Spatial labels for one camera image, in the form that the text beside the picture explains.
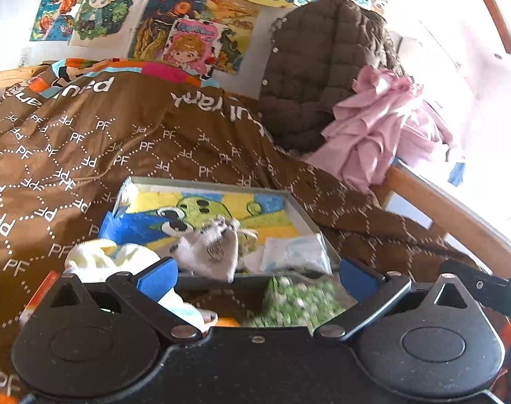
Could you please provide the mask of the brown quilted jacket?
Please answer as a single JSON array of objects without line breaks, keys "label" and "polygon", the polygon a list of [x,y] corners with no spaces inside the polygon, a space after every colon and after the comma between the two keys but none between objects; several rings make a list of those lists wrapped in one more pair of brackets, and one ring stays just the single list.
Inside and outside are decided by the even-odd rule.
[{"label": "brown quilted jacket", "polygon": [[353,95],[365,66],[404,72],[376,12],[350,0],[319,0],[277,19],[258,101],[276,145],[299,153],[318,149],[334,105]]}]

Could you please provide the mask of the pink cloth pile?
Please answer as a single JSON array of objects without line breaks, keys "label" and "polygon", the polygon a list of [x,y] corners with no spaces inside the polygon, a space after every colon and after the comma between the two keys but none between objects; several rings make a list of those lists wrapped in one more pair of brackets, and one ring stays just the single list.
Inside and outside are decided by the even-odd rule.
[{"label": "pink cloth pile", "polygon": [[361,69],[354,95],[332,109],[323,145],[304,162],[368,193],[398,160],[446,180],[459,149],[453,133],[411,77],[372,66]]}]

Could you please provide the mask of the glass jar of green stars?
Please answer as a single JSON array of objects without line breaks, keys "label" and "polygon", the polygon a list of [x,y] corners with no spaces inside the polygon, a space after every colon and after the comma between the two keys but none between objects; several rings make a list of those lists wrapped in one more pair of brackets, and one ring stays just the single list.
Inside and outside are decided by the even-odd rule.
[{"label": "glass jar of green stars", "polygon": [[310,333],[357,301],[336,277],[309,279],[275,276],[268,283],[259,313],[251,314],[243,327],[307,327]]}]

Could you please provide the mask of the brown PF patterned blanket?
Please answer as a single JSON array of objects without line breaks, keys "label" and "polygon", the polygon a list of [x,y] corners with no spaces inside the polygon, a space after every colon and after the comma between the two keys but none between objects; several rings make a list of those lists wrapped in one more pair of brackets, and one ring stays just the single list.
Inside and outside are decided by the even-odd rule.
[{"label": "brown PF patterned blanket", "polygon": [[39,283],[99,224],[129,176],[287,191],[344,256],[430,277],[450,249],[273,145],[249,101],[104,61],[55,85],[54,66],[0,103],[0,401],[21,398],[10,352]]}]

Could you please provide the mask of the blond boy drawing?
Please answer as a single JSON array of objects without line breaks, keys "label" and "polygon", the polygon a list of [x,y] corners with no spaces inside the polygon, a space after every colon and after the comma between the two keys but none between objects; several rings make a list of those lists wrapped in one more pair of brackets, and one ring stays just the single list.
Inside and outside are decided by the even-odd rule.
[{"label": "blond boy drawing", "polygon": [[82,0],[70,46],[122,48],[127,46],[143,0]]}]

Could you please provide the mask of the orange girl drawing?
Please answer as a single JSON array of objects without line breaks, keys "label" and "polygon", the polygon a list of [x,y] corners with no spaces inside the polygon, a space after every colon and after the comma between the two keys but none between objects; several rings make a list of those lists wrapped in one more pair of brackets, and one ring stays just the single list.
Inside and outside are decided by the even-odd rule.
[{"label": "orange girl drawing", "polygon": [[41,0],[30,40],[67,42],[73,33],[75,18],[83,0]]}]

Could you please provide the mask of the pink framed girl drawing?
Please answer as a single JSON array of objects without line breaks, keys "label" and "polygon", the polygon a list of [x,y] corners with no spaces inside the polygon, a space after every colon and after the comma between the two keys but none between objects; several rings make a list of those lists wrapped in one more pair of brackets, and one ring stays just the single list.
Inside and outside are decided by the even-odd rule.
[{"label": "pink framed girl drawing", "polygon": [[160,60],[185,72],[211,77],[221,49],[226,26],[206,20],[178,18],[172,25]]}]

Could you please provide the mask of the white red small box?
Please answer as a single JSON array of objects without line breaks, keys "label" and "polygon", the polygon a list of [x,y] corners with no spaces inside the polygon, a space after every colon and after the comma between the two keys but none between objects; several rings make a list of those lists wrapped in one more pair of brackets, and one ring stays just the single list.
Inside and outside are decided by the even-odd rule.
[{"label": "white red small box", "polygon": [[50,288],[55,284],[55,282],[60,277],[60,274],[55,271],[50,271],[45,279],[42,281],[40,286],[36,289],[35,293],[32,295],[31,299],[27,303],[25,309],[22,311],[22,314],[19,317],[19,325],[23,327],[29,318],[35,313],[35,309],[44,299],[47,292]]}]

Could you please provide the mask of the grey tray with cartoon picture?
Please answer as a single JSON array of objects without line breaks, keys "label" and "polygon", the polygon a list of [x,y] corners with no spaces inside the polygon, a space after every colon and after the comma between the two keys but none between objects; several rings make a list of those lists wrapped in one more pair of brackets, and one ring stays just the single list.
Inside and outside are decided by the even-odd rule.
[{"label": "grey tray with cartoon picture", "polygon": [[[136,243],[159,256],[185,234],[199,229],[216,216],[236,219],[244,229],[257,231],[254,252],[240,258],[235,275],[239,279],[258,278],[267,238],[293,238],[322,234],[293,194],[262,188],[131,176],[121,185],[111,211],[99,228],[99,238],[117,244]],[[322,234],[332,272],[340,257]],[[311,277],[324,274],[296,271]]]}]

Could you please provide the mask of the orange silicone cup sleeve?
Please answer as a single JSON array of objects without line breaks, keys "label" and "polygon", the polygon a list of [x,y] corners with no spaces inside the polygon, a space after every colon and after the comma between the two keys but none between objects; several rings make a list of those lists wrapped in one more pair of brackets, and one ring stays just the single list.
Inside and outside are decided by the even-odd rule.
[{"label": "orange silicone cup sleeve", "polygon": [[220,317],[215,325],[216,327],[240,327],[238,321],[232,317]]}]

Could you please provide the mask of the white quilted baby towel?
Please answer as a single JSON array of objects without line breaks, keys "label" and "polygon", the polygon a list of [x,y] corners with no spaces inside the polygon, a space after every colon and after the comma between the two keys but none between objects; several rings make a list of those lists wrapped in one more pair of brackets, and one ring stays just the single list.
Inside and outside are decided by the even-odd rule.
[{"label": "white quilted baby towel", "polygon": [[[102,283],[112,274],[137,274],[160,260],[156,252],[136,243],[118,245],[109,239],[95,239],[75,245],[65,260],[65,274],[75,274],[83,283]],[[206,332],[218,315],[186,303],[174,287],[158,303],[189,324]]]}]

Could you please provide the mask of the wet wipes packet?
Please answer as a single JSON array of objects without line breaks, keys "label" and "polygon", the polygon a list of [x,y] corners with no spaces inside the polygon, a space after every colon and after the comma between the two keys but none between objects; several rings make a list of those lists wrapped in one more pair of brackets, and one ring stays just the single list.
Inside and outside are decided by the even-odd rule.
[{"label": "wet wipes packet", "polygon": [[306,270],[332,274],[330,257],[322,234],[293,238],[267,238],[260,263],[263,273]]}]

